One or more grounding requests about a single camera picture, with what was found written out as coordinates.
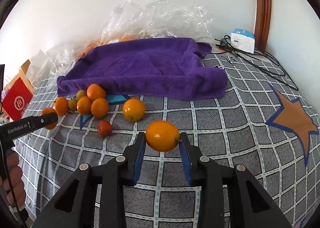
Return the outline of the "person left hand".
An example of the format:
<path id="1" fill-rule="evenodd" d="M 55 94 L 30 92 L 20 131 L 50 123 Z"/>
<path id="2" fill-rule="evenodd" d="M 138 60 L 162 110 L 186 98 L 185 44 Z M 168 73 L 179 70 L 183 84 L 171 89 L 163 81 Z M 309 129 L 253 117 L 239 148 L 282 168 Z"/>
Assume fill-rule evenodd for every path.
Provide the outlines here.
<path id="1" fill-rule="evenodd" d="M 7 155 L 7 164 L 9 168 L 10 179 L 18 207 L 23 207 L 26 199 L 26 192 L 24 189 L 24 182 L 22 181 L 22 169 L 18 166 L 18 154 L 12 151 Z"/>

